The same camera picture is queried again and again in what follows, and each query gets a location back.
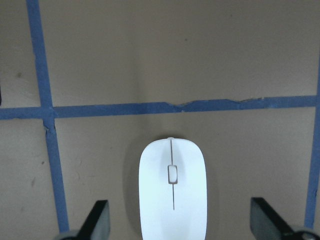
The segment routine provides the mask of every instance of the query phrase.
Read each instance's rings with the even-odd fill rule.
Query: dark spot
[[[36,182],[36,177],[34,177],[34,178],[32,179],[32,181],[31,181],[31,187],[34,187],[35,182]]]

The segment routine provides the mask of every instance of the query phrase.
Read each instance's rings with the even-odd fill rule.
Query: computer mouse
[[[200,148],[169,137],[150,143],[139,164],[143,240],[204,240],[207,177]]]

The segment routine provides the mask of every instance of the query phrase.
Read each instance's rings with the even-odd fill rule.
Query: cardboard surface
[[[206,239],[250,239],[250,197],[264,197],[302,226],[314,108],[57,119],[71,229],[98,199],[110,204],[110,240],[141,240],[138,169],[156,139],[185,138],[204,155]]]
[[[41,1],[55,106],[315,95],[318,1]]]
[[[0,232],[5,240],[59,233],[41,120],[0,121]]]
[[[26,2],[0,2],[1,108],[40,106]]]

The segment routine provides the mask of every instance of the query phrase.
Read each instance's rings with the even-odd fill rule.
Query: wireless mouse
[[[169,137],[150,143],[139,164],[143,240],[204,240],[207,177],[192,141]]]

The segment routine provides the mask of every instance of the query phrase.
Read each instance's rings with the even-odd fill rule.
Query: scroll wheel
[[[168,180],[169,184],[176,184],[178,182],[178,171],[176,165],[168,165]]]

